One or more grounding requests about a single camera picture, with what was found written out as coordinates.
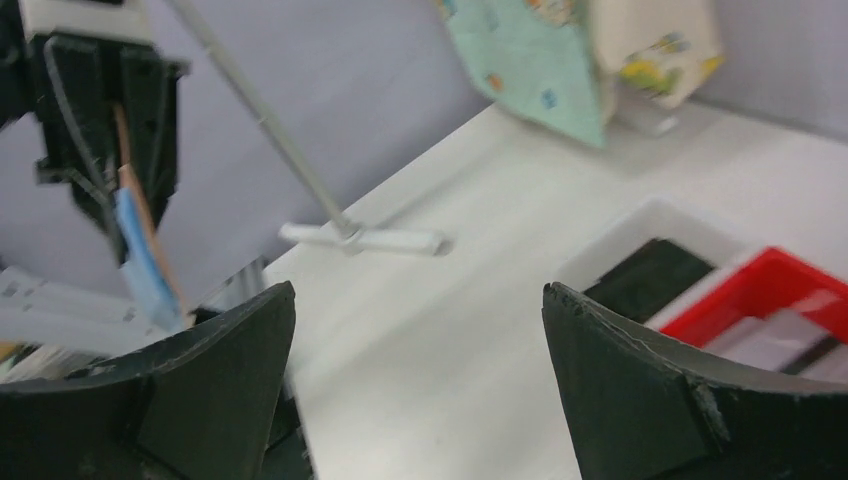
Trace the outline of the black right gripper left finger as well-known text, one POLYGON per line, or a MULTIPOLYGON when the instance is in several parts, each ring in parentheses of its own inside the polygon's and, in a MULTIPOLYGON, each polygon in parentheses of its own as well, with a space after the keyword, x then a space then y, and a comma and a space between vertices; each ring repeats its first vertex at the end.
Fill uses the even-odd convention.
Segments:
POLYGON ((5 479, 293 479, 284 391, 295 291, 278 283, 141 350, 1 388, 5 479))

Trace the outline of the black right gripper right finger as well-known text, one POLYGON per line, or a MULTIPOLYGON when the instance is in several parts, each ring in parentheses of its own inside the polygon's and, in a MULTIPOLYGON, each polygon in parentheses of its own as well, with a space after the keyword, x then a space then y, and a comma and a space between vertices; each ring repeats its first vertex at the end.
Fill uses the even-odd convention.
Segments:
POLYGON ((843 479, 847 388, 736 363, 561 283, 542 321, 585 479, 843 479))

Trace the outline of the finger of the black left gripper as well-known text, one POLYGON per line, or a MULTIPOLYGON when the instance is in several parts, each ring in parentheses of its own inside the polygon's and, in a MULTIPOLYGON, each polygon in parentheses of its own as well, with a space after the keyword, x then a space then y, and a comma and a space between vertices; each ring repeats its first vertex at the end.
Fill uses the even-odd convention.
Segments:
POLYGON ((69 186, 74 206, 104 235, 120 265, 127 246, 115 213, 118 152, 100 45, 60 33, 39 34, 29 47, 47 148, 39 179, 69 186))
POLYGON ((119 65, 131 163, 159 226, 178 181, 178 81, 186 65, 148 47, 124 47, 119 65))

